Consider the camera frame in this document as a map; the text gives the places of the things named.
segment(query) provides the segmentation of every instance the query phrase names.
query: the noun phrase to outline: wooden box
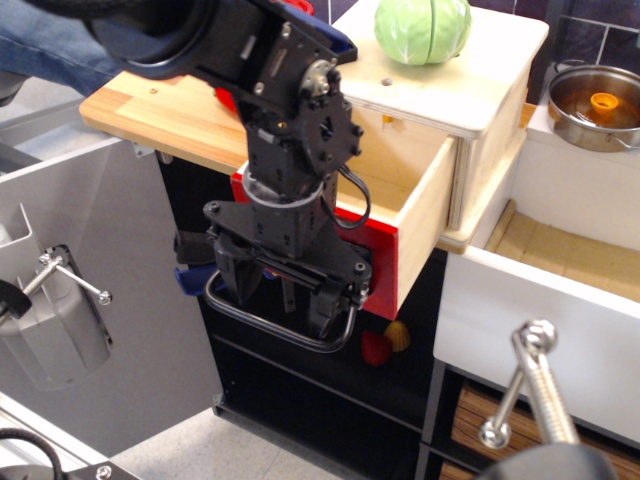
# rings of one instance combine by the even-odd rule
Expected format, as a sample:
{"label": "wooden box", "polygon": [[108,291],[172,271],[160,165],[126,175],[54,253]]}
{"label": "wooden box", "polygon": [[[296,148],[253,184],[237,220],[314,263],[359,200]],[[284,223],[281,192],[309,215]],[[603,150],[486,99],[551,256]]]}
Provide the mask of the wooden box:
{"label": "wooden box", "polygon": [[355,105],[458,139],[441,242],[463,251],[524,143],[518,125],[529,69],[548,26],[472,8],[471,34],[460,55],[438,65],[410,66],[390,59],[378,45],[373,34],[378,3],[360,0],[335,24],[359,52],[357,62],[340,67],[342,90]]}
{"label": "wooden box", "polygon": [[[340,229],[340,235],[372,251],[373,281],[364,308],[393,320],[447,225],[456,139],[360,107],[354,107],[353,121],[365,135],[363,153],[349,167],[367,184],[372,208],[364,227]],[[236,199],[244,199],[241,172],[232,179]],[[340,178],[338,215],[354,220],[365,206],[357,187]]]}

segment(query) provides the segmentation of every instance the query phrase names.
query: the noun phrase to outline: yellow toy fruit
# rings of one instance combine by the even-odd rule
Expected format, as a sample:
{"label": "yellow toy fruit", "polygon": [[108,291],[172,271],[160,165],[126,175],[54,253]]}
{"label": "yellow toy fruit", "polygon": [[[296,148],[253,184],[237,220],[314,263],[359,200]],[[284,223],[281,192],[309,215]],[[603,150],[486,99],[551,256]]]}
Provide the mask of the yellow toy fruit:
{"label": "yellow toy fruit", "polygon": [[400,320],[391,322],[384,331],[384,336],[391,341],[394,352],[402,352],[411,345],[411,335],[407,325]]}

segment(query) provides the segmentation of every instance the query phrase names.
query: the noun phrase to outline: dark tiled wall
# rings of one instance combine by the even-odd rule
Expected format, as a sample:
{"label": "dark tiled wall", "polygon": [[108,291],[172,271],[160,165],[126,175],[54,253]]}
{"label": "dark tiled wall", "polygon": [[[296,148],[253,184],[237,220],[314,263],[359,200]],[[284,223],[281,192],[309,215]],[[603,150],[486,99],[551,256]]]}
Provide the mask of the dark tiled wall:
{"label": "dark tiled wall", "polygon": [[640,74],[640,0],[573,0],[560,19],[557,61],[579,59]]}

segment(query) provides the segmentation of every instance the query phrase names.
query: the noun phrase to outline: toy fruit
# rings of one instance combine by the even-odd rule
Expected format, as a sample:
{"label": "toy fruit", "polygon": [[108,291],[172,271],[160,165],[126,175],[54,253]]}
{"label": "toy fruit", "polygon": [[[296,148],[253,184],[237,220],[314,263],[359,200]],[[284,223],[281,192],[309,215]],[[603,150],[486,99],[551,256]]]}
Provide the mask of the toy fruit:
{"label": "toy fruit", "polygon": [[471,31],[467,0],[382,0],[374,33],[382,49],[407,65],[455,57]]}
{"label": "toy fruit", "polygon": [[394,352],[402,352],[409,348],[411,344],[411,335],[409,329],[404,322],[396,320],[391,322],[384,331],[384,336],[391,341]]}
{"label": "toy fruit", "polygon": [[362,358],[369,365],[384,365],[392,353],[391,340],[370,330],[362,332]]}

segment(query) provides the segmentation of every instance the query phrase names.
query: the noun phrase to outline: cabinet handle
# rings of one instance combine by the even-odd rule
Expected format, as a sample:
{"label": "cabinet handle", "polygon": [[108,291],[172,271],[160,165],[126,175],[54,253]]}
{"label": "cabinet handle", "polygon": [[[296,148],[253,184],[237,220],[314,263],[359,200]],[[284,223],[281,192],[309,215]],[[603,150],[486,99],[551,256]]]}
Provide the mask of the cabinet handle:
{"label": "cabinet handle", "polygon": [[575,425],[547,360],[547,353],[557,343],[555,327],[545,319],[529,320],[513,333],[511,340],[519,367],[500,402],[498,412],[482,425],[480,440],[494,449],[503,448],[509,443],[511,429],[507,418],[516,403],[520,387],[526,381],[531,407],[544,442],[579,444]]}
{"label": "cabinet handle", "polygon": [[205,285],[204,299],[207,302],[207,305],[219,311],[220,313],[228,315],[231,318],[238,320],[246,325],[250,325],[289,343],[317,353],[337,352],[346,345],[346,343],[349,341],[349,338],[351,337],[357,312],[357,308],[353,305],[349,308],[347,321],[342,333],[334,340],[319,340],[316,338],[307,337],[298,332],[294,332],[293,330],[289,330],[288,328],[278,325],[277,323],[274,323],[265,318],[245,312],[244,310],[237,308],[230,302],[220,298],[214,293],[216,291],[216,283],[218,282],[219,278],[222,278],[222,275],[220,274],[220,271],[217,270],[211,276],[211,278],[209,278],[207,284]]}

